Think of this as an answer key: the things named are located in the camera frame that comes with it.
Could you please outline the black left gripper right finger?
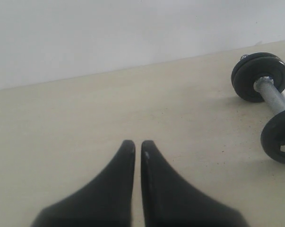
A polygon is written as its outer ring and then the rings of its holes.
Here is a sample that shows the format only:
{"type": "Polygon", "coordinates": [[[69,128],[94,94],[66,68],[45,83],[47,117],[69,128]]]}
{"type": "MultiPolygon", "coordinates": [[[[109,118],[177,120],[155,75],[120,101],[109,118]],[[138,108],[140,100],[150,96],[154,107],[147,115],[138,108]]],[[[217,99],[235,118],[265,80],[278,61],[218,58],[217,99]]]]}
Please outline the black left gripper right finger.
{"type": "Polygon", "coordinates": [[[147,227],[247,227],[243,215],[181,177],[156,144],[141,145],[141,190],[147,227]]]}

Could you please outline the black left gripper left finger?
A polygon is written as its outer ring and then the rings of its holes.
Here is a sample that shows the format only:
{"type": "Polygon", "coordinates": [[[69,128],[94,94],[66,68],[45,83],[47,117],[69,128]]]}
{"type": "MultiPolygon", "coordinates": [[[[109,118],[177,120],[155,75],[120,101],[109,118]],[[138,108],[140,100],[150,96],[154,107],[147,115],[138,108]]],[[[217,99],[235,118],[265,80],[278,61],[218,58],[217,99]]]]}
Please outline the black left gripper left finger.
{"type": "Polygon", "coordinates": [[[124,140],[109,164],[87,185],[44,208],[34,227],[129,227],[136,149],[124,140]]]}

